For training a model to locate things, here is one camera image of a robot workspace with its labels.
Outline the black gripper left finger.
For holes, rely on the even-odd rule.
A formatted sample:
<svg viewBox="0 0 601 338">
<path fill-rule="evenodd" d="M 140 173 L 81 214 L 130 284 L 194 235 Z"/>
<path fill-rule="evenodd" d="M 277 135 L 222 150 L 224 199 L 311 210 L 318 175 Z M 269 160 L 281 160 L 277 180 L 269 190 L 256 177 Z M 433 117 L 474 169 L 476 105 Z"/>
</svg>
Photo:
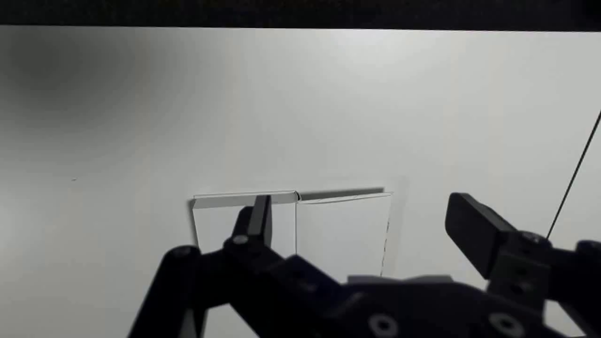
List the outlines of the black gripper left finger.
<svg viewBox="0 0 601 338">
<path fill-rule="evenodd" d="M 232 237 L 226 246 L 234 244 L 262 244 L 273 242 L 273 199 L 258 195 L 252 207 L 245 207 L 235 222 Z"/>
</svg>

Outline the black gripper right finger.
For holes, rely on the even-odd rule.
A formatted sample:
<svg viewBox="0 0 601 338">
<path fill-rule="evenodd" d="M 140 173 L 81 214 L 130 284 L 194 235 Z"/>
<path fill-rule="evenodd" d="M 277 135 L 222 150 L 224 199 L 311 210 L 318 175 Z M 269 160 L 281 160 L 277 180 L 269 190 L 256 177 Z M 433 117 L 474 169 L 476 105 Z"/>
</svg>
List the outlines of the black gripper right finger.
<svg viewBox="0 0 601 338">
<path fill-rule="evenodd" d="M 446 231 L 474 269 L 487 280 L 497 274 L 500 252 L 521 237 L 504 216 L 463 192 L 450 195 Z"/>
</svg>

